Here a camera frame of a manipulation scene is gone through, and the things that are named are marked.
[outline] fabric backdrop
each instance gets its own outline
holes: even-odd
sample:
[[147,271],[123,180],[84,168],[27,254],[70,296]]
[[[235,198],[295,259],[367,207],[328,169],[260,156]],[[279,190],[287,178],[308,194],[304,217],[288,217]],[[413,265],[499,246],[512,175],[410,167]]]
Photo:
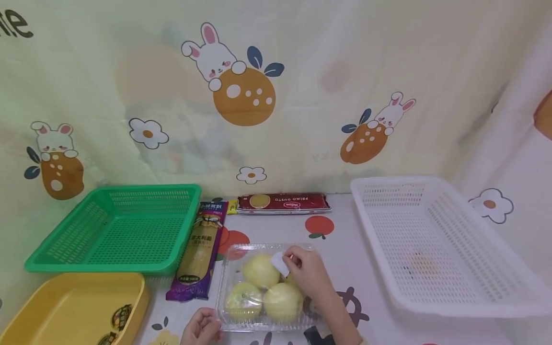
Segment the fabric backdrop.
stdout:
[[[455,185],[552,288],[552,12],[536,37]],[[545,345],[552,338],[552,317],[502,326],[519,344]]]
[[450,178],[549,7],[3,0],[0,329],[44,279],[27,256],[99,185]]

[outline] bunny illustration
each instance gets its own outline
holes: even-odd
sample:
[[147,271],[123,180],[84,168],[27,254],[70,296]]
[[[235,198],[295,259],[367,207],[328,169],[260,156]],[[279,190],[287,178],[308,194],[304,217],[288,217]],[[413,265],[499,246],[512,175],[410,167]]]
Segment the bunny illustration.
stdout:
[[228,69],[234,74],[245,72],[246,64],[236,59],[230,49],[219,42],[219,36],[211,23],[201,25],[201,36],[204,44],[186,41],[182,44],[182,55],[194,60],[203,78],[209,82],[209,89],[213,92],[220,90],[222,83],[220,75]]
[[36,143],[43,161],[49,161],[50,155],[56,152],[63,153],[67,158],[78,156],[78,152],[73,147],[71,138],[73,127],[71,125],[61,124],[56,131],[53,131],[47,123],[36,121],[31,124],[31,129],[38,134]]
[[394,127],[402,119],[404,113],[414,107],[414,104],[416,104],[415,99],[409,99],[405,104],[401,104],[401,101],[402,93],[393,93],[391,95],[391,101],[389,102],[389,105],[383,108],[379,112],[379,114],[376,115],[374,120],[367,123],[368,128],[374,129],[378,126],[378,124],[383,124],[385,126],[384,134],[387,136],[393,134]]

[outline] table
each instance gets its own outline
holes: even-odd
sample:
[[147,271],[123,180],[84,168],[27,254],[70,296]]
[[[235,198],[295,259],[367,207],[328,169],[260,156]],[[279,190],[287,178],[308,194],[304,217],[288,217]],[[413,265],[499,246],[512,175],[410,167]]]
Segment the table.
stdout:
[[[394,307],[375,265],[352,195],[328,195],[327,200],[332,212],[317,218],[229,215],[225,226],[234,231],[230,239],[243,239],[245,235],[250,243],[312,243],[360,334],[370,345],[511,345],[494,320],[418,315]],[[310,229],[311,233],[306,224],[316,225],[317,229]],[[197,308],[215,306],[221,266],[222,261],[216,262],[208,301],[166,301],[165,292],[172,278],[147,278],[151,301],[134,344],[179,345],[182,331]],[[319,331],[322,337],[327,335],[327,330]],[[226,333],[221,344],[307,345],[308,342],[302,332],[257,332]]]

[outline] yellow tray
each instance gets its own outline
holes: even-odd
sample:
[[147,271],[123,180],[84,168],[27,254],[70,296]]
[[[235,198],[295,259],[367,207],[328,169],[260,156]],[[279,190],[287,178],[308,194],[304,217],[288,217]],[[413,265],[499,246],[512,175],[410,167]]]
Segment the yellow tray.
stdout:
[[131,345],[150,293],[139,273],[66,273],[44,283],[0,345]]

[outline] spaghetti package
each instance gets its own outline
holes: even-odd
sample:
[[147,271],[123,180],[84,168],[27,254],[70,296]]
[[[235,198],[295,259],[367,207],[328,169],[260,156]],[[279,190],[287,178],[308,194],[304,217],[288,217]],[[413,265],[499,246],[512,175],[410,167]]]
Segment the spaghetti package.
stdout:
[[239,214],[309,214],[332,208],[322,193],[280,193],[244,195],[238,198]]
[[166,294],[169,301],[208,299],[228,202],[200,203],[180,266]]

